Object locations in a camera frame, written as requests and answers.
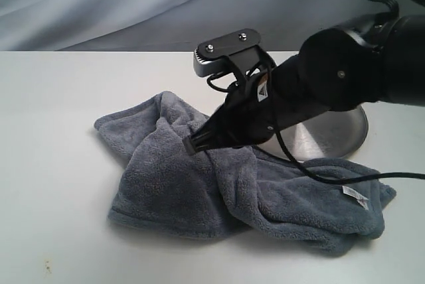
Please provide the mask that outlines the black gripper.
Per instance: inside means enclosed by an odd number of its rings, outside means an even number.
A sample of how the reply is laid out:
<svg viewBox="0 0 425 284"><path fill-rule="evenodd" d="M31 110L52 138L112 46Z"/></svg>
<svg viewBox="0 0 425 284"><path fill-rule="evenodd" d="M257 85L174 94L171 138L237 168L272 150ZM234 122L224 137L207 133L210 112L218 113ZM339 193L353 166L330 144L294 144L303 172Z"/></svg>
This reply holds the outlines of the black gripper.
<svg viewBox="0 0 425 284"><path fill-rule="evenodd" d="M215 148L259 145L274 134L266 66L245 84L233 84L224 103L204 124L188 122L183 139L186 152L195 155Z"/></svg>

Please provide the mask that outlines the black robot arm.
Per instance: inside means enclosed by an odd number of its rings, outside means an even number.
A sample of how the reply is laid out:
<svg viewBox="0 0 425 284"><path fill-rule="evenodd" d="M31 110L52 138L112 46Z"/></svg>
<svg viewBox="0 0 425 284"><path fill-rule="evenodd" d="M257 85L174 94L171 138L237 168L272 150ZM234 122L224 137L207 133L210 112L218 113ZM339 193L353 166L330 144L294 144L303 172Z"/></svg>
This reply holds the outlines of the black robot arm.
<svg viewBox="0 0 425 284"><path fill-rule="evenodd" d="M424 17L364 15L310 36L281 64L242 29L200 43L195 72L227 74L224 103L183 141L201 151L259 145L273 134L328 111L365 102L424 105Z"/></svg>

